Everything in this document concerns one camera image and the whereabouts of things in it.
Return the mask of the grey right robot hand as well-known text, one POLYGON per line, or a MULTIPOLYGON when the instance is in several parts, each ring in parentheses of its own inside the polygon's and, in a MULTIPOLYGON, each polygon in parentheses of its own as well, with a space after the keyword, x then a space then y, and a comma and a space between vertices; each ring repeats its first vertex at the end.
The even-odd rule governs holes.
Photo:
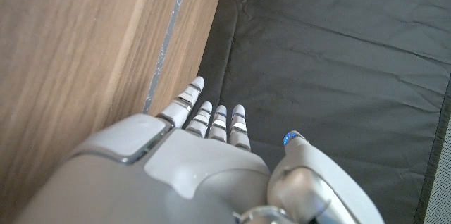
POLYGON ((270 170, 245 108, 197 100, 196 77, 158 115, 135 114, 77 146, 17 223, 382 223, 366 192, 299 132, 270 170))

